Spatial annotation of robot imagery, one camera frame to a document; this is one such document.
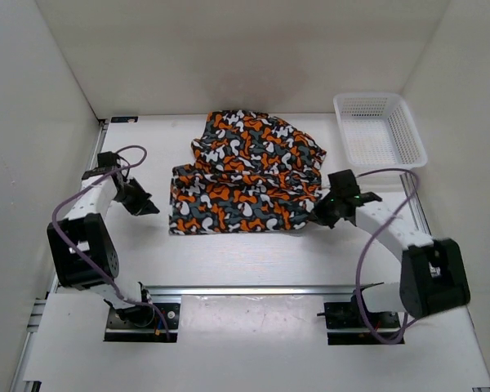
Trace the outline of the orange camouflage shorts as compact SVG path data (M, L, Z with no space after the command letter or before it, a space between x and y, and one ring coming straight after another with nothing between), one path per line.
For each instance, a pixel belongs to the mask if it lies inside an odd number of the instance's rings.
M170 234L286 231L310 221L327 152L291 123L212 111L191 149L194 161L171 171Z

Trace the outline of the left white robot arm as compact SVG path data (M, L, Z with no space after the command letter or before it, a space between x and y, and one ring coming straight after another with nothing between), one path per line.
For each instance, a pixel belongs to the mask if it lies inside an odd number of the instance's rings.
M146 327L158 312L143 283L118 278L118 253L105 218L112 203L132 216L157 215L159 209L130 175L139 164L123 158L123 150L97 155L97 166L82 175L80 191L53 211L47 237L62 287L94 292L121 320Z

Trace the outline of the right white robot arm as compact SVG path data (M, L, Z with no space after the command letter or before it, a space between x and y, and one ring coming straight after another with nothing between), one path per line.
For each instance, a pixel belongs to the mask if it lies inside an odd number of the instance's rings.
M371 242L382 244L400 264L397 282L367 286L360 282L363 267L357 265L350 307L355 323L367 327L382 312L423 319L470 303L470 286L455 240L433 238L408 224L381 196L363 192L351 170L331 173L328 179L330 190L316 204L314 221L328 228L348 221L368 233Z

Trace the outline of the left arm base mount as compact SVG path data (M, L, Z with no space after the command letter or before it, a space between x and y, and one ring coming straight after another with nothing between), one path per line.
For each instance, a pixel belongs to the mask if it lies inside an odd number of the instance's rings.
M109 309L105 323L104 341L117 343L176 343L179 335L181 299L179 296L154 296L153 303L167 322L166 331L163 320L150 310L142 321L133 323L122 318L112 308Z

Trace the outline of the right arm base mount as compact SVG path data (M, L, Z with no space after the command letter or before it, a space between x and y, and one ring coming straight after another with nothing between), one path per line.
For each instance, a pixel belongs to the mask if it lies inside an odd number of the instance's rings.
M317 317L324 319L329 345L386 345L394 341L404 343L400 334L406 325L400 313L366 311L367 319L379 338L371 333L360 314L354 286L318 286L316 292L323 297L323 309Z

